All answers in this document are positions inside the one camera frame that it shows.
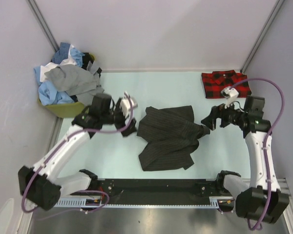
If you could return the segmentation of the dark pinstriped long sleeve shirt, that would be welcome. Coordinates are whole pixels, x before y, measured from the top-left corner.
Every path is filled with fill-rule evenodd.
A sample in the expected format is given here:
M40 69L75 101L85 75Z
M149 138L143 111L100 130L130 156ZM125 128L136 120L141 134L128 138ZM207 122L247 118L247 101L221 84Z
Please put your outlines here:
M199 139L209 134L208 127L194 122L192 106L147 107L137 132L147 142L139 154L142 170L187 170L194 164L190 154L199 147Z

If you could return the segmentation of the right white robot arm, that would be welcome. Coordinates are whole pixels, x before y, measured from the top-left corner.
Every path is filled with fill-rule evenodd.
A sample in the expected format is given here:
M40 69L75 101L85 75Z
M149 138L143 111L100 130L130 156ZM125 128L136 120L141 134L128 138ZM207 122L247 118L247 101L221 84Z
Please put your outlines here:
M215 189L220 195L232 195L238 217L273 224L283 214L290 199L288 194L281 192L275 178L271 123L263 119L264 105L263 97L247 96L243 110L235 109L234 104L213 106L201 122L215 130L219 118L222 128L232 124L242 130L250 158L250 183L246 184L238 173L221 171Z

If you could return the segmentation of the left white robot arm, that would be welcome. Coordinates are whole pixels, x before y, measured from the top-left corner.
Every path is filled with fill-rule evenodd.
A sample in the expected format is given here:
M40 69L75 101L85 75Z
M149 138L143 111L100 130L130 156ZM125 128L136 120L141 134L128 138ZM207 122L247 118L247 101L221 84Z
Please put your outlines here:
M121 133L127 137L136 131L133 110L138 106L128 93L114 102L111 95L97 94L92 103L74 117L63 138L32 167L22 166L18 171L21 208L32 213L36 208L52 209L63 195L97 192L97 176L87 169L59 177L63 167L75 152L90 141L95 134ZM27 202L35 205L28 210Z

